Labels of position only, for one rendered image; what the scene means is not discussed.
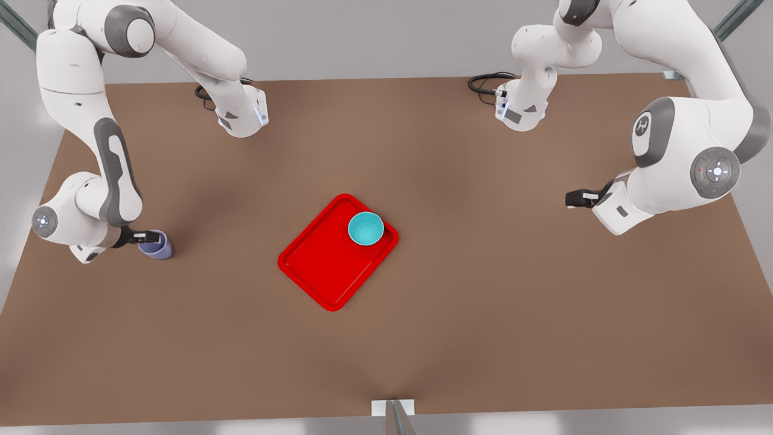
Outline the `teal bowl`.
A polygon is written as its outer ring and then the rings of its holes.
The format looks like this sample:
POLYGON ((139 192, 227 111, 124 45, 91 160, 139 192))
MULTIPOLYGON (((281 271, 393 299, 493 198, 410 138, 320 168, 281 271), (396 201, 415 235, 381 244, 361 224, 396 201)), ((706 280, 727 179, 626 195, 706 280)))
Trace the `teal bowl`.
POLYGON ((371 246, 383 237, 385 224, 381 217, 373 212, 359 212, 350 219, 347 232, 357 245, 371 246))

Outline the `purple cup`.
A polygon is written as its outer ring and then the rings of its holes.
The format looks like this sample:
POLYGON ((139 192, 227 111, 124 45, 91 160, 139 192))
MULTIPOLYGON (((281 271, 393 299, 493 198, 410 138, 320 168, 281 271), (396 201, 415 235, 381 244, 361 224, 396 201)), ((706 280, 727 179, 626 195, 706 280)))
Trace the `purple cup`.
POLYGON ((144 242, 137 245, 139 250, 156 260, 170 259, 173 254, 172 243, 163 231, 146 231, 144 242))

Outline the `red tray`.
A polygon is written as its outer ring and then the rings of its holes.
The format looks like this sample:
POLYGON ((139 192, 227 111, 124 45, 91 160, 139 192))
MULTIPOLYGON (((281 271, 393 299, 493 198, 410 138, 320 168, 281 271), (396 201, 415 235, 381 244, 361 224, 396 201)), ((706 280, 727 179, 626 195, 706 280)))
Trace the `red tray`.
POLYGON ((280 270, 327 311, 343 308, 399 242, 386 221, 376 243, 351 239, 350 221, 370 212, 354 196, 337 195, 279 255, 280 270))

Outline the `silver frame post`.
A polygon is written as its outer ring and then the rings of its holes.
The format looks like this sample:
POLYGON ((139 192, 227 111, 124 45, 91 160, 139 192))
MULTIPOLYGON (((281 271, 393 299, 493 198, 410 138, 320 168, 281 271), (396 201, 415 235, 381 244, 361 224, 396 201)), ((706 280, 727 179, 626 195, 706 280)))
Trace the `silver frame post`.
POLYGON ((385 435, 417 435, 402 402, 385 402, 385 435))
POLYGON ((726 41, 764 2, 765 0, 738 0, 734 8, 715 25, 713 28, 714 35, 717 36, 719 41, 726 41))
POLYGON ((38 33, 5 0, 0 0, 0 23, 32 52, 36 52, 38 33))

